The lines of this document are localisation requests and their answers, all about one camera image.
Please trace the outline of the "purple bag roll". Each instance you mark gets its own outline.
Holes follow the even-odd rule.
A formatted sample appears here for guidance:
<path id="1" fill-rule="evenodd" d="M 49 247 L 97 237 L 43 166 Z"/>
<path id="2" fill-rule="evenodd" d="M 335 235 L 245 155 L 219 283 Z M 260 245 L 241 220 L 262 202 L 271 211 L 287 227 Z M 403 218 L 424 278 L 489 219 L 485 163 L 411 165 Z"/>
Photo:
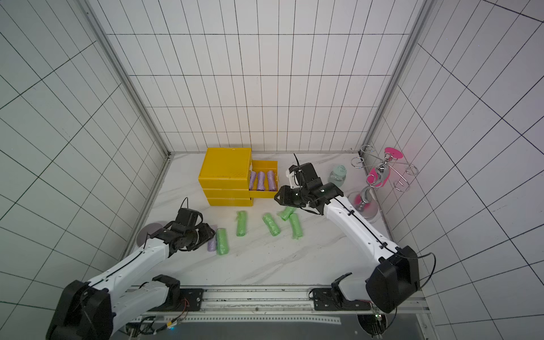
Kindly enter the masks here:
<path id="1" fill-rule="evenodd" d="M 217 225 L 211 225 L 211 229 L 215 232 L 213 238 L 208 241 L 207 244 L 207 250 L 208 252 L 217 252 L 217 232 L 218 232 L 218 226 Z"/>
<path id="2" fill-rule="evenodd" d="M 249 180 L 249 190 L 250 191 L 252 191 L 254 189 L 255 181 L 256 181 L 256 172 L 251 171 L 250 180 Z"/>
<path id="3" fill-rule="evenodd" d="M 277 191 L 276 176 L 273 170 L 267 172 L 267 180 L 269 185 L 269 191 Z"/>
<path id="4" fill-rule="evenodd" d="M 260 171 L 257 174 L 257 191 L 265 191 L 265 178 L 266 174 L 263 171 Z"/>

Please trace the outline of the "yellow drawer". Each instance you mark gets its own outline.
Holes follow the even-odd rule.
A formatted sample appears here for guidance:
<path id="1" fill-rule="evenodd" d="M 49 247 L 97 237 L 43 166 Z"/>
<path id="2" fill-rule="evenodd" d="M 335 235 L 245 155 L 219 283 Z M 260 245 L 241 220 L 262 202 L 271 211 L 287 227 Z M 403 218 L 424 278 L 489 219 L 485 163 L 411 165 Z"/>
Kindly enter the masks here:
<path id="1" fill-rule="evenodd" d="M 277 161 L 253 160 L 249 173 L 249 196 L 272 199 L 278 188 Z"/>

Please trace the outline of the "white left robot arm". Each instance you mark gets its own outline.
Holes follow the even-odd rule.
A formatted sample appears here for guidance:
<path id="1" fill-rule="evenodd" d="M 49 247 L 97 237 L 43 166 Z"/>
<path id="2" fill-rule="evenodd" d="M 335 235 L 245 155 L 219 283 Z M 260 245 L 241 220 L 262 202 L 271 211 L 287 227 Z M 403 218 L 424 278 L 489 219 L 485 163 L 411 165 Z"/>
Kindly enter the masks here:
<path id="1" fill-rule="evenodd" d="M 158 264 L 177 252 L 192 252 L 215 239 L 201 212 L 180 208 L 176 219 L 144 237 L 143 245 L 110 269 L 63 290 L 47 339 L 110 339 L 120 328 L 148 312 L 199 310 L 196 297 L 179 280 L 160 274 L 134 289 Z"/>

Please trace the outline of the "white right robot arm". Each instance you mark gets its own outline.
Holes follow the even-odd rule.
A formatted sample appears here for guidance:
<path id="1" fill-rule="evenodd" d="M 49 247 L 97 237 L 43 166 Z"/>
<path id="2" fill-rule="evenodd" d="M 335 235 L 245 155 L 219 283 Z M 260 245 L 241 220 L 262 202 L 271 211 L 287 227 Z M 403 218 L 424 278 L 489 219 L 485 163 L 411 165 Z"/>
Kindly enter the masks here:
<path id="1" fill-rule="evenodd" d="M 340 298 L 365 300 L 391 313 L 421 288 L 419 258 L 410 246 L 400 248 L 365 219 L 335 184 L 323 184 L 310 163 L 286 171 L 289 184 L 274 200 L 282 205 L 323 215 L 339 227 L 362 253 L 360 274 L 342 276 L 335 284 Z"/>

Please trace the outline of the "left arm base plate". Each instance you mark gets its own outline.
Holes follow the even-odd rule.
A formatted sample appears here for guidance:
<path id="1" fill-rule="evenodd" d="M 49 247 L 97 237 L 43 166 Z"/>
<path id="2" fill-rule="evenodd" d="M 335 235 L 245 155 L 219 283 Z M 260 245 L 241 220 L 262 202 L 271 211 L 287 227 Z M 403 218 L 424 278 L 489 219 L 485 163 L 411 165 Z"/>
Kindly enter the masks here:
<path id="1" fill-rule="evenodd" d="M 199 312 L 203 302 L 204 289 L 177 288 L 174 290 L 171 302 L 171 311 Z"/>

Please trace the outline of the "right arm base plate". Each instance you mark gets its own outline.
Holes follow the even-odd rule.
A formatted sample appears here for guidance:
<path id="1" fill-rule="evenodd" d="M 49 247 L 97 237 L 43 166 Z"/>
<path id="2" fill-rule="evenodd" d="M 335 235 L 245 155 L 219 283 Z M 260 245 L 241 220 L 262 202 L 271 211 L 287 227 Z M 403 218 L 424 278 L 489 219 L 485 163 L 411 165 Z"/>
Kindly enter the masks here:
<path id="1" fill-rule="evenodd" d="M 362 300 L 347 300 L 336 288 L 313 288 L 309 293 L 314 310 L 320 312 L 370 311 L 371 303 Z"/>

